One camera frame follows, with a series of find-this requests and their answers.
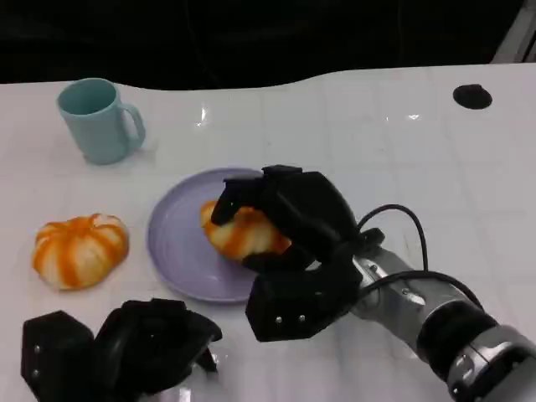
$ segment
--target purple plate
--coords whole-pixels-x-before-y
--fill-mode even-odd
[[[226,168],[196,174],[172,188],[152,211],[147,247],[162,280],[176,291],[207,302],[244,302],[255,273],[223,257],[199,225],[199,210],[224,191],[224,178],[259,176]]]

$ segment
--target black object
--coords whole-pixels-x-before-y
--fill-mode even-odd
[[[182,301],[127,301],[95,338],[95,385],[103,394],[136,400],[182,382],[198,363],[216,371],[208,349],[219,327]]]
[[[339,70],[486,64],[522,4],[79,0],[72,8],[67,0],[3,0],[0,82],[99,76],[186,90],[279,85]]]
[[[486,109],[493,102],[491,94],[479,84],[458,86],[452,96],[458,105],[474,111]]]
[[[460,351],[478,335],[497,326],[482,309],[451,303],[434,312],[420,331],[417,347],[443,381]]]
[[[94,402],[92,346],[91,330],[65,312],[24,323],[21,375],[39,402]]]
[[[212,213],[229,222],[242,206],[260,209],[282,234],[323,262],[357,235],[346,200],[319,172],[282,165],[264,167],[260,178],[230,178]]]
[[[363,279],[343,246],[314,271],[266,273],[255,279],[245,315],[261,342],[310,338],[349,312]]]
[[[255,279],[246,316],[262,342],[310,338],[346,314],[361,297],[400,280],[424,279],[452,284],[476,307],[476,296],[461,282],[428,271],[428,253],[422,225],[408,208],[387,204],[366,214],[358,223],[343,196],[319,172],[304,173],[298,167],[270,166],[260,178],[225,180],[212,221],[225,224],[240,207],[260,209],[292,245],[283,255],[251,255],[245,266],[260,273]],[[363,227],[376,215],[391,209],[408,214],[419,232],[423,271],[400,272],[359,289],[361,274],[353,257],[379,246],[384,234]],[[306,271],[311,260],[320,266]]]
[[[21,374],[39,402],[134,402],[171,388],[197,363],[216,371],[209,344],[219,327],[182,301],[127,301],[99,334],[65,312],[23,327]]]

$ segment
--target black cable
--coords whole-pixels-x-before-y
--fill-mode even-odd
[[[358,292],[358,299],[360,299],[361,297],[365,297],[370,292],[376,291],[380,287],[387,286],[393,282],[408,281],[408,280],[415,280],[415,279],[419,279],[419,280],[434,279],[436,281],[450,283],[458,291],[463,293],[471,302],[473,302],[475,305],[477,305],[483,310],[482,304],[478,301],[477,296],[466,285],[461,283],[459,280],[453,278],[452,276],[448,276],[446,274],[442,274],[440,272],[434,272],[434,271],[404,271],[404,272],[397,272],[396,274],[383,277],[381,279],[378,279],[376,282],[372,283],[371,285],[368,285],[367,287],[364,287],[363,289],[361,289]]]
[[[396,281],[407,281],[407,280],[416,280],[416,279],[418,280],[433,279],[436,281],[443,281],[446,283],[450,283],[458,291],[463,293],[471,302],[473,302],[476,306],[478,306],[479,308],[483,310],[482,304],[478,301],[477,296],[471,291],[471,289],[469,289],[459,280],[453,278],[452,276],[442,274],[440,272],[433,272],[433,271],[428,270],[428,248],[426,246],[425,231],[422,227],[422,224],[420,224],[419,218],[417,218],[417,215],[415,215],[415,213],[411,209],[405,207],[404,205],[398,205],[398,204],[387,204],[387,205],[378,207],[376,209],[373,209],[368,214],[363,216],[361,220],[358,222],[357,231],[360,233],[361,229],[365,226],[365,224],[369,222],[374,216],[381,214],[382,212],[388,211],[388,210],[402,211],[405,214],[407,214],[411,218],[411,220],[413,220],[415,227],[417,228],[417,232],[419,232],[420,248],[422,249],[423,270],[422,271],[397,272],[396,274],[392,274],[392,275],[383,277],[381,279],[378,279],[376,282],[364,287],[358,292],[358,297],[357,297],[358,300],[361,299],[362,297],[367,296],[370,292],[376,291],[380,287],[387,286]]]
[[[417,218],[417,215],[415,213],[405,207],[404,205],[399,204],[387,204],[382,205],[381,207],[377,207],[376,209],[373,209],[368,214],[363,216],[361,220],[358,222],[357,231],[358,233],[361,232],[361,229],[365,226],[367,222],[369,222],[374,216],[381,214],[384,211],[389,210],[397,210],[402,211],[405,214],[407,214],[411,220],[413,220],[413,223],[415,224],[415,227],[417,228],[417,232],[419,233],[419,240],[420,240],[420,248],[422,250],[422,270],[428,271],[428,248],[426,247],[426,237],[425,237],[425,230],[422,227],[422,224],[420,224],[419,218]]]

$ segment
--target silver robot arm segment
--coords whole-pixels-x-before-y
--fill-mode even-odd
[[[362,288],[412,270],[380,246],[355,255],[353,265],[363,275]],[[352,313],[382,324],[406,343],[446,382],[455,401],[536,400],[536,385],[531,385],[536,380],[536,346],[514,328],[499,325],[449,283],[396,281],[372,291]],[[507,392],[503,384],[521,378],[529,384],[516,385],[508,399],[498,399]]]

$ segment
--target tabletop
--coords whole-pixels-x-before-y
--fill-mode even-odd
[[[490,107],[452,99],[481,84]],[[0,86],[0,395],[34,400],[20,377],[22,323],[64,310],[96,332],[130,299],[185,300],[214,319],[219,374],[199,370],[150,400],[193,402],[448,401],[446,386],[379,325],[349,315],[314,338],[258,343],[244,306],[215,306],[168,290],[145,238],[150,213],[176,183],[209,168],[285,163],[315,169],[356,216],[386,203],[412,208],[430,268],[464,281],[498,321],[536,339],[532,243],[536,213],[536,70],[532,64],[345,71],[251,90],[121,87],[142,113],[142,150],[87,164],[56,110],[66,83]],[[37,229],[101,211],[126,223],[131,251],[99,286],[57,292],[31,269]],[[375,220],[386,248],[420,268],[418,236],[396,212]]]

